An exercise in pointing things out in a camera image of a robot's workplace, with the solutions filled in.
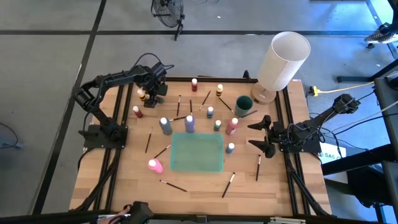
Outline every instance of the electric fan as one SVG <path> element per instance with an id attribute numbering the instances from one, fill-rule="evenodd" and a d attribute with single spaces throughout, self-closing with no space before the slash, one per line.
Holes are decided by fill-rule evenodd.
<path id="1" fill-rule="evenodd" d="M 183 0 L 152 0 L 150 6 L 150 12 L 154 17 L 158 17 L 163 25 L 173 28 L 177 27 L 177 31 L 174 35 L 174 40 L 177 40 L 180 35 L 183 25 L 182 20 L 185 18 L 183 14 Z"/>

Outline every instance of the red paint bottle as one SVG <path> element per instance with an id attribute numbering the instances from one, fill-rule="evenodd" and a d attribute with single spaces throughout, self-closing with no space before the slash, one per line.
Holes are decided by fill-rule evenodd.
<path id="1" fill-rule="evenodd" d="M 133 106 L 132 110 L 137 115 L 137 118 L 142 118 L 143 117 L 143 114 L 142 114 L 141 110 L 139 110 L 138 106 Z"/>
<path id="2" fill-rule="evenodd" d="M 192 78 L 192 91 L 198 91 L 198 80 L 196 78 Z"/>
<path id="3" fill-rule="evenodd" d="M 228 126 L 226 127 L 225 133 L 227 135 L 233 135 L 235 134 L 237 128 L 238 128 L 238 119 L 232 118 L 232 120 L 228 123 Z"/>

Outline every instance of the wooden table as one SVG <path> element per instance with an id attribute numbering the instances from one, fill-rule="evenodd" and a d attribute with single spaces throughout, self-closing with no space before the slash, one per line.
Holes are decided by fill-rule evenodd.
<path id="1" fill-rule="evenodd" d="M 277 151 L 272 159 L 266 159 L 258 148 L 248 143 L 250 139 L 263 139 L 264 131 L 249 129 L 247 125 L 260 122 L 265 114 L 269 114 L 273 121 L 277 121 L 275 103 L 269 105 L 255 103 L 253 110 L 259 110 L 259 112 L 240 119 L 239 128 L 235 135 L 228 136 L 225 134 L 226 125 L 234 117 L 234 114 L 217 99 L 215 93 L 218 83 L 199 83 L 197 92 L 191 91 L 191 84 L 188 82 L 167 82 L 167 84 L 169 85 L 169 92 L 165 97 L 165 103 L 158 104 L 155 109 L 144 108 L 136 94 L 137 87 L 134 86 L 133 88 L 131 107 L 133 105 L 140 107 L 145 117 L 139 119 L 132 110 L 129 110 L 127 120 L 129 126 L 128 139 L 126 147 L 121 153 L 112 210 L 122 210 L 124 205 L 139 200 L 148 202 L 154 213 L 291 216 L 292 209 L 283 154 Z M 237 97 L 250 95 L 253 84 L 223 83 L 223 85 L 224 91 L 221 98 L 234 109 Z M 288 89 L 295 123 L 309 119 L 301 82 L 290 82 Z M 202 110 L 199 111 L 201 103 L 210 90 L 210 96 Z M 104 101 L 101 103 L 101 109 L 108 116 L 112 115 L 116 93 L 117 88 L 108 90 Z M 283 93 L 280 92 L 279 94 L 285 116 L 284 121 L 287 125 Z M 232 154 L 224 153 L 224 170 L 222 173 L 171 171 L 169 168 L 171 148 L 158 157 L 164 167 L 162 174 L 156 174 L 148 169 L 148 161 L 172 142 L 172 136 L 166 136 L 162 133 L 159 119 L 161 117 L 177 117 L 179 95 L 182 95 L 179 116 L 190 114 L 189 100 L 192 100 L 193 115 L 196 119 L 196 133 L 220 133 L 223 135 L 224 147 L 227 143 L 235 143 L 235 150 Z M 213 106 L 215 109 L 213 119 L 206 118 L 208 106 Z M 219 132 L 213 130 L 214 122 L 217 119 L 222 122 Z M 154 130 L 148 152 L 145 154 L 151 127 Z M 173 132 L 185 132 L 184 120 L 172 121 L 172 128 Z M 258 154 L 261 154 L 262 162 L 259 180 L 256 182 Z M 103 155 L 104 149 L 95 149 L 82 160 L 70 208 L 79 206 L 96 185 Z M 330 213 L 331 209 L 319 161 L 310 154 L 301 154 L 301 160 L 306 186 L 323 209 Z M 236 176 L 225 198 L 221 198 L 233 172 L 236 172 Z M 182 192 L 165 185 L 159 182 L 159 179 L 184 188 L 188 192 Z M 104 207 L 107 188 L 105 186 L 103 191 L 101 208 Z M 296 186 L 299 211 L 303 213 L 299 192 Z"/>

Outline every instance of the teal tray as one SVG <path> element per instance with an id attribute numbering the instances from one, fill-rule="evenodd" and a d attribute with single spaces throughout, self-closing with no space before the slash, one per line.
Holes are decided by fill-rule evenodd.
<path id="1" fill-rule="evenodd" d="M 170 169 L 185 172 L 221 172 L 223 136 L 174 133 Z"/>

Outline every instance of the yellow cable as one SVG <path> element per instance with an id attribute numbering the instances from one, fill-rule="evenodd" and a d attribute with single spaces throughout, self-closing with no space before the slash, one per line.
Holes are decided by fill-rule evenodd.
<path id="1" fill-rule="evenodd" d="M 387 77 L 391 77 L 391 76 L 397 75 L 397 74 L 398 74 L 398 72 L 394 72 L 393 74 L 390 74 L 390 75 L 388 75 Z M 337 91 L 350 90 L 350 89 L 352 89 L 352 88 L 357 88 L 357 87 L 362 87 L 362 86 L 370 85 L 370 84 L 372 84 L 372 83 L 374 83 L 374 81 L 373 81 L 373 82 L 368 82 L 368 83 L 365 83 L 365 84 L 361 84 L 361 85 L 351 86 L 351 87 L 342 88 L 342 89 L 337 89 L 337 90 L 330 90 L 330 91 L 321 91 L 321 90 L 317 89 L 317 92 L 318 92 L 318 93 L 334 93 L 334 92 L 337 92 Z"/>

